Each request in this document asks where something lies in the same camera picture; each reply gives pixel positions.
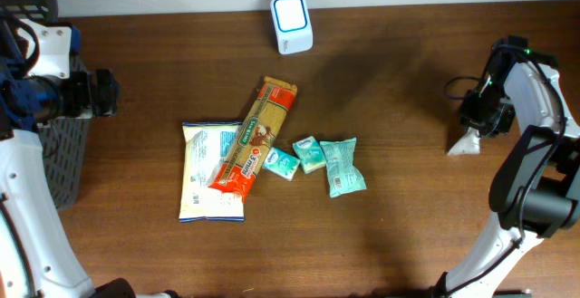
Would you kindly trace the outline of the Kleenex tissue pack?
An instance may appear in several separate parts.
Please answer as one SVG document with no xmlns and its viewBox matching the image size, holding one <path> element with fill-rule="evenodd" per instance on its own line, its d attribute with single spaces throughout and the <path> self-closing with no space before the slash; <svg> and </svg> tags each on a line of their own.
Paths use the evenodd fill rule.
<svg viewBox="0 0 580 298">
<path fill-rule="evenodd" d="M 280 149 L 271 148 L 262 167 L 281 178 L 292 181 L 300 165 L 300 160 Z"/>
<path fill-rule="evenodd" d="M 326 165 L 322 148 L 314 136 L 298 140 L 293 144 L 293 149 L 300 159 L 305 174 L 310 174 Z"/>
</svg>

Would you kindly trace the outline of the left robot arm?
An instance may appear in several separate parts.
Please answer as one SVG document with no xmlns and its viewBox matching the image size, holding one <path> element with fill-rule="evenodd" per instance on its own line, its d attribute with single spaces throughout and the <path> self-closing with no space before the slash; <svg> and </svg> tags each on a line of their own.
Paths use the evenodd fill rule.
<svg viewBox="0 0 580 298">
<path fill-rule="evenodd" d="M 1 294 L 4 297 L 132 297 L 118 278 L 95 286 L 75 256 L 44 169 L 42 126 L 62 118 L 112 117 L 121 87 L 112 72 L 47 72 L 41 34 L 63 36 L 63 57 L 78 51 L 70 25 L 1 16 Z"/>
</svg>

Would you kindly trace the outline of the white Pantene tube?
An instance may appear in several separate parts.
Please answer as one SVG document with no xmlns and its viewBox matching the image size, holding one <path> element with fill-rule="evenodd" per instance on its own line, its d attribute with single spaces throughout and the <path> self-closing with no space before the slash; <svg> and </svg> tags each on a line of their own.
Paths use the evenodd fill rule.
<svg viewBox="0 0 580 298">
<path fill-rule="evenodd" d="M 479 131 L 468 128 L 466 133 L 449 149 L 448 156 L 478 155 L 480 153 Z"/>
</svg>

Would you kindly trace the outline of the large cream wipes bag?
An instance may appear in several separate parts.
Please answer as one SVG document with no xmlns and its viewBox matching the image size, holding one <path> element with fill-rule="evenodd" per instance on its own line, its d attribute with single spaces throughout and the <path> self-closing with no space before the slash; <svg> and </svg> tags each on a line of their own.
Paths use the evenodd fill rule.
<svg viewBox="0 0 580 298">
<path fill-rule="evenodd" d="M 243 222 L 242 197 L 211 188 L 234 142 L 239 121 L 184 122 L 186 142 L 179 222 Z"/>
</svg>

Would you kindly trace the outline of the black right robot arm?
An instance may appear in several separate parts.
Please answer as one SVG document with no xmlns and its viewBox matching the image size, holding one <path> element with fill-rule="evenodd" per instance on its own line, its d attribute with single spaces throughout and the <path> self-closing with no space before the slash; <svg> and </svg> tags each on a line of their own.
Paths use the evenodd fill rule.
<svg viewBox="0 0 580 298">
<path fill-rule="evenodd" d="M 520 137 L 493 178 L 488 221 L 465 259 L 443 273 L 432 297 L 496 297 L 533 248 L 579 219 L 579 126 L 559 86 L 555 56 L 509 35 L 490 49 L 476 86 L 460 96 L 465 134 L 449 155 L 479 153 L 484 138 Z"/>
</svg>

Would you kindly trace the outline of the San Remo spaghetti pack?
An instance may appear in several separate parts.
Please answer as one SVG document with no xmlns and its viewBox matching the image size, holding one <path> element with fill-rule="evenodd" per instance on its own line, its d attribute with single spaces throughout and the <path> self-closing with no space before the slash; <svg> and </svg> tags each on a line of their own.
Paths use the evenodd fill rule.
<svg viewBox="0 0 580 298">
<path fill-rule="evenodd" d="M 291 110 L 296 85 L 265 77 L 224 161 L 218 166 L 210 188 L 233 193 L 245 201 L 266 156 Z"/>
</svg>

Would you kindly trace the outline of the teal wet wipes pack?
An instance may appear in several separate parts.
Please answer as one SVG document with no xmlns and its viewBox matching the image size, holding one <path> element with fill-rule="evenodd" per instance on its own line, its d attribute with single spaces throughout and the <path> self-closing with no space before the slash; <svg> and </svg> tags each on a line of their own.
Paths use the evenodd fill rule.
<svg viewBox="0 0 580 298">
<path fill-rule="evenodd" d="M 330 198 L 366 190 L 362 173 L 353 164 L 357 138 L 342 141 L 321 141 L 326 159 Z"/>
</svg>

